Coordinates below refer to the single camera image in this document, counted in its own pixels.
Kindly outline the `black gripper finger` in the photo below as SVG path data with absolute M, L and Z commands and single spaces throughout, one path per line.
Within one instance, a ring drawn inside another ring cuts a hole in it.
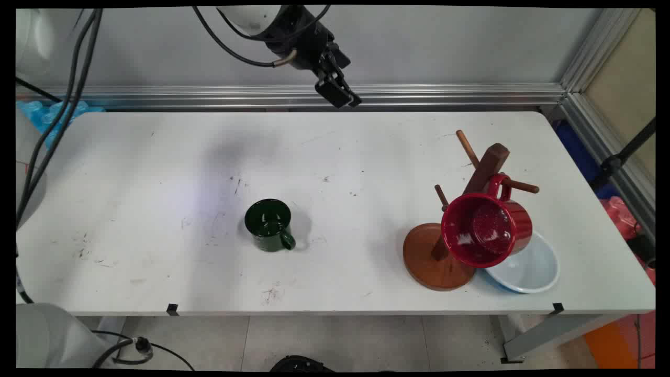
M 345 105 L 349 107 L 356 107 L 361 104 L 362 100 L 350 88 L 347 81 L 345 81 L 344 73 L 339 66 L 335 66 L 335 85 L 337 86 L 338 99 L 336 108 L 341 108 Z
M 317 69 L 315 89 L 335 108 L 340 109 L 352 103 L 352 94 L 345 85 L 342 73 L 332 52 L 321 55 Z

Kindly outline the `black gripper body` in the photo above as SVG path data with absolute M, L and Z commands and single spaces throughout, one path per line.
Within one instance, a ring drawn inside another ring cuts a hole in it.
M 330 5 L 313 15 L 304 5 L 281 5 L 262 39 L 278 57 L 286 58 L 295 50 L 290 64 L 299 71 L 322 71 L 321 57 L 333 42 L 332 33 L 320 22 L 328 10 Z

